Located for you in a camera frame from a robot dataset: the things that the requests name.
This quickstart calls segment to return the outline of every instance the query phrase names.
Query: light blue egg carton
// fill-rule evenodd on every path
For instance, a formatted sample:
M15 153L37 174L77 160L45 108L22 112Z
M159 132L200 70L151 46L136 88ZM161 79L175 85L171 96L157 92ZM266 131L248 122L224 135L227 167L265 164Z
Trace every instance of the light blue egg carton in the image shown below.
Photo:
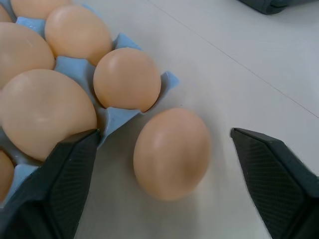
M5 7L13 20L16 17L13 14L10 0L0 0L0 3ZM91 9L88 5L83 5L88 8L96 15L99 15L93 9ZM43 19L34 19L34 18L26 18L26 17L18 17L16 19L17 24L24 25L33 31L37 32L43 38L44 29L45 29L45 20ZM138 50L142 50L137 44L135 44L131 39L129 39L125 34L120 33L116 40L113 42L113 49L119 48L134 48ZM104 124L104 130L101 131L102 138L99 144L99 147L105 142L106 138L113 133L115 130L120 128L122 125L127 123L133 117L137 115L144 115L146 113L142 113L140 110L125 110L109 107L107 109L101 107L95 98L94 88L93 88L93 75L95 71L95 67L91 65L85 59L75 59L69 58L65 56L59 56L56 59L55 71L60 72L62 74L67 75L75 82L77 82L89 95L96 113L99 119ZM171 72L167 71L161 75L161 90L159 94L159 98L156 103L149 110L154 109L161 100L165 97L165 95L174 87L179 84L179 79ZM6 202L10 199L10 197L15 193L15 191L19 188L22 182L33 173L39 166L40 163L33 160L29 156L22 153L18 150L12 142L5 135L2 128L0 129L0 146L5 149L5 152L13 159L13 161L17 164L14 170L14 179L11 186L11 189L2 205L3 207Z

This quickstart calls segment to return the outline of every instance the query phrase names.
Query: dark object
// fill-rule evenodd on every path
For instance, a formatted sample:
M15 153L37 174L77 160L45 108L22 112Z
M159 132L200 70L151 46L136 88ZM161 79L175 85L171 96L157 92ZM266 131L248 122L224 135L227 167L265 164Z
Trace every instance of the dark object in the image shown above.
M284 10L293 0L240 0L263 14L275 14Z
M250 196L273 239L319 239L319 179L275 138L231 131Z
M72 239L89 192L100 134L59 143L0 211L0 239Z

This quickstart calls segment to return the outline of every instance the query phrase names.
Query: egg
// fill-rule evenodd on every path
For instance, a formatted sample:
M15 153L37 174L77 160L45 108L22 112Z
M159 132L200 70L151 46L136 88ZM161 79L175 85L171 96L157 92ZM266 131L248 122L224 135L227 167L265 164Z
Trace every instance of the egg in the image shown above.
M0 3L0 22L12 22L11 17Z
M49 45L31 29L0 22L0 89L16 75L32 69L53 69Z
M0 203L5 200L13 181L14 167L9 157L0 151Z
M93 104L71 78L31 70L13 78L2 93L2 127L12 143L44 161L65 138L97 127Z
M121 48L107 54L96 67L95 94L103 107L147 111L160 94L160 73L146 53Z
M196 188L210 158L211 138L205 123L196 114L175 108L153 117L141 131L134 172L151 196L175 201Z
M16 16L40 19L47 19L53 10L71 3L71 0L11 0Z
M55 56L87 59L94 66L112 50L107 25L79 5L53 11L46 22L45 38Z

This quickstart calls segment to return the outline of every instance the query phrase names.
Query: egg carton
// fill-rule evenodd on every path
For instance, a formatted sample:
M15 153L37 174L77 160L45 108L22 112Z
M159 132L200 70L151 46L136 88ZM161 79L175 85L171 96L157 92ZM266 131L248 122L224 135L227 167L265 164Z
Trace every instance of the egg carton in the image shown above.
M10 0L0 0L0 4L2 4L5 9L8 11L13 21L16 17L13 14ZM96 13L92 8L88 5L83 5L85 8L91 10L96 15ZM33 31L37 32L43 38L44 29L45 29L45 20L44 19L34 19L34 18L26 18L26 17L18 17L16 19L17 24L24 25ZM142 50L137 44L135 44L130 38L128 38L125 34L120 33L116 40L113 42L113 50L119 48L134 48L138 50ZM101 139L98 147L100 147L106 140L106 138L113 133L115 130L120 128L122 125L127 123L133 117L137 115L144 115L146 113L142 113L140 110L125 110L109 107L107 109L100 106L95 98L94 88L93 88L93 75L95 71L95 67L91 65L85 59L75 59L65 56L58 56L56 59L55 71L60 72L75 82L77 82L88 94L90 97L96 113L98 115L99 120L104 125L101 130ZM152 106L154 109L161 100L166 96L166 94L175 86L179 84L179 79L171 72L167 71L161 75L161 90L159 94L159 98L156 103ZM17 165L14 170L14 179L11 185L10 191L1 207L4 207L6 203L10 200L13 194L17 191L19 186L24 182L24 180L32 174L39 166L41 166L40 162L33 160L26 154L22 153L18 148L16 148L12 142L8 139L3 129L0 129L0 146L2 146L3 150L9 155L9 157L13 160L13 162Z

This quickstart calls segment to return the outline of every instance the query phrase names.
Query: white table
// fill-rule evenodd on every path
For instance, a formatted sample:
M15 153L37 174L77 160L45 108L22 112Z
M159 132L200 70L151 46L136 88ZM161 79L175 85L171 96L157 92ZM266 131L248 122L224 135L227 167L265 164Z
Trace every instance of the white table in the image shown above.
M265 16L236 0L76 0L98 10L161 71L181 79L157 110L98 151L77 239L269 239L249 197L232 127L283 140L319 174L319 1ZM132 155L143 125L171 107L191 109L213 137L210 169L174 203L138 186Z

